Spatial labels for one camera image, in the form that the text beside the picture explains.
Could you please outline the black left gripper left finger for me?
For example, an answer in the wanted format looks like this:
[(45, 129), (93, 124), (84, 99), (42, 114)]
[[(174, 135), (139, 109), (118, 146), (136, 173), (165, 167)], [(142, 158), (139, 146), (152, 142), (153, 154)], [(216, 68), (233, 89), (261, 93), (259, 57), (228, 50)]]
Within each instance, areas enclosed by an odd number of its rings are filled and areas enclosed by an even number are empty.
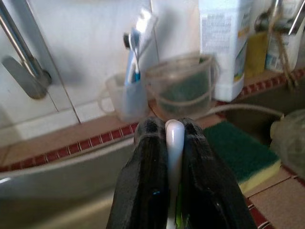
[(110, 229), (164, 229), (169, 204), (165, 123), (158, 117), (140, 121), (132, 156), (115, 186)]

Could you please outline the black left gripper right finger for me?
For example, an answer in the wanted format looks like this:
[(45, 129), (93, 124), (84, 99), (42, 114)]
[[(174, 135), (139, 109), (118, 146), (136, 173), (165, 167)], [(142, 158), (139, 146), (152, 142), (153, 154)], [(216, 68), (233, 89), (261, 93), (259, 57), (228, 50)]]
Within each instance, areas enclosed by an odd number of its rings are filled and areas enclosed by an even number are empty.
[(256, 224), (231, 169), (190, 118), (185, 128), (182, 218), (186, 229), (255, 229)]

